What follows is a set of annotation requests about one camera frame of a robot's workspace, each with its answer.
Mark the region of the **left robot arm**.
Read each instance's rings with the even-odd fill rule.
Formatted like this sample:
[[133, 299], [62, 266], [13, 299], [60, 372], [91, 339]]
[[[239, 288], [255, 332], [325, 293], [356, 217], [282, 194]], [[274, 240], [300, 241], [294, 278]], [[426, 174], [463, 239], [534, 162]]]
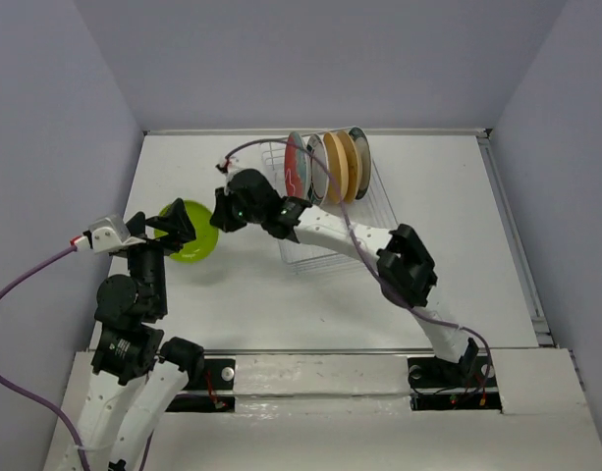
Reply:
[[81, 416], [59, 464], [62, 470], [128, 470], [160, 415], [182, 388], [203, 376], [201, 346], [172, 338], [154, 323], [168, 313], [165, 258], [195, 240], [186, 204], [163, 215], [100, 218], [71, 242], [127, 261], [125, 275], [98, 287], [94, 319], [101, 333]]

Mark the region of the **dark green lettered plate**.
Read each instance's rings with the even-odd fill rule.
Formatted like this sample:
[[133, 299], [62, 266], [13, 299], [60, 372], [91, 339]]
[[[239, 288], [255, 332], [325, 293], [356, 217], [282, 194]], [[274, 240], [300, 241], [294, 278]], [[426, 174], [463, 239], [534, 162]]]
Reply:
[[356, 200], [361, 200], [365, 197], [370, 185], [372, 159], [367, 136], [359, 127], [353, 127], [349, 130], [349, 136], [352, 138], [356, 146], [357, 154], [360, 158], [360, 177], [359, 187], [356, 193]]

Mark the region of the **teal and red plate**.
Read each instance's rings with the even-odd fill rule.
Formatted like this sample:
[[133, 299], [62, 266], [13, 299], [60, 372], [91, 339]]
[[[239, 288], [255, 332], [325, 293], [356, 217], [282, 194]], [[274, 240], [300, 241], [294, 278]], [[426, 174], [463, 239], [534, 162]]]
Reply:
[[284, 153], [284, 182], [288, 196], [306, 199], [310, 187], [310, 168], [305, 144], [297, 131], [292, 131]]

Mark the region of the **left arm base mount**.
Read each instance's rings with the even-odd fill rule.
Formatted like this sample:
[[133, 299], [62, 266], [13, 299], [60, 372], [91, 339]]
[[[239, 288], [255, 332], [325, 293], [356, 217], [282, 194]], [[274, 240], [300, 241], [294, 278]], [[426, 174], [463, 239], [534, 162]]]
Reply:
[[236, 398], [233, 393], [236, 359], [206, 357], [200, 377], [189, 381], [171, 401], [169, 413], [232, 413]]

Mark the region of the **beige bird pattern plate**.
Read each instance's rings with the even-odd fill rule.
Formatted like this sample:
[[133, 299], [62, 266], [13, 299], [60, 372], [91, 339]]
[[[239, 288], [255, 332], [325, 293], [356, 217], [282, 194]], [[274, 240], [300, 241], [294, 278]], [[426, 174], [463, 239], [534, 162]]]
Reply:
[[347, 159], [348, 188], [344, 196], [346, 203], [352, 203], [356, 199], [360, 187], [362, 164], [353, 138], [346, 131], [337, 131]]

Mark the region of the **lime green plate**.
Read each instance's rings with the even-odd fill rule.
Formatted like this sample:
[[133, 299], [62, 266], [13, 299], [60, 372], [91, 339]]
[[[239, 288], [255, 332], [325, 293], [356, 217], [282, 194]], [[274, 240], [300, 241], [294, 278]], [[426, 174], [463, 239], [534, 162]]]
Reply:
[[210, 225], [210, 209], [193, 200], [185, 200], [187, 214], [195, 229], [196, 239], [184, 244], [183, 248], [169, 255], [171, 260], [193, 264], [204, 260], [215, 249], [219, 230]]

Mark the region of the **white plate green red rim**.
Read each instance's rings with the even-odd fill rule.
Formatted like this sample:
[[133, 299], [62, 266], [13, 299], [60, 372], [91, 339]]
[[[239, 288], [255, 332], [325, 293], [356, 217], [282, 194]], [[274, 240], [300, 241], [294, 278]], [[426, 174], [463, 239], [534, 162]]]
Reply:
[[308, 199], [312, 204], [319, 206], [323, 203], [329, 187], [329, 177], [326, 173], [328, 169], [327, 152], [322, 138], [317, 133], [308, 138], [306, 148], [312, 154]]

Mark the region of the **plain yellow plate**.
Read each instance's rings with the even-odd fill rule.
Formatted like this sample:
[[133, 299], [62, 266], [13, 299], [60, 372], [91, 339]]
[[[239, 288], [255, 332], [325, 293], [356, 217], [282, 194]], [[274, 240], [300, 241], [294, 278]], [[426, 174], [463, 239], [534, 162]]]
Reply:
[[328, 200], [332, 203], [338, 203], [339, 201], [352, 203], [354, 196], [350, 192], [350, 183], [353, 180], [345, 146], [344, 131], [326, 132], [323, 135], [323, 143], [327, 152], [328, 169], [331, 175], [327, 190]]

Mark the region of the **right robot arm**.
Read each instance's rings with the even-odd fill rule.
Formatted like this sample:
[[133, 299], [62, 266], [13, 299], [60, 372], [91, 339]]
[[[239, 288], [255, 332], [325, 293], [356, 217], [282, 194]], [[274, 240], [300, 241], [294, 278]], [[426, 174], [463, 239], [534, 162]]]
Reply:
[[215, 190], [213, 227], [232, 233], [248, 224], [299, 245], [334, 251], [360, 261], [391, 303], [406, 309], [431, 343], [436, 374], [461, 385], [476, 373], [486, 341], [460, 323], [438, 286], [435, 262], [417, 232], [400, 224], [380, 229], [336, 216], [305, 199], [280, 195], [253, 168], [240, 170]]

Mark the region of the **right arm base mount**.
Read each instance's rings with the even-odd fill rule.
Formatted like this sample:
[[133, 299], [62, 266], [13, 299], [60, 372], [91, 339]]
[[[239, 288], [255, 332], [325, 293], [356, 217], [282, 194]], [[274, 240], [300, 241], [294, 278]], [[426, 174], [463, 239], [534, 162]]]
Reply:
[[465, 376], [456, 364], [435, 356], [409, 358], [408, 383], [415, 412], [502, 410], [494, 368], [485, 356], [478, 356]]

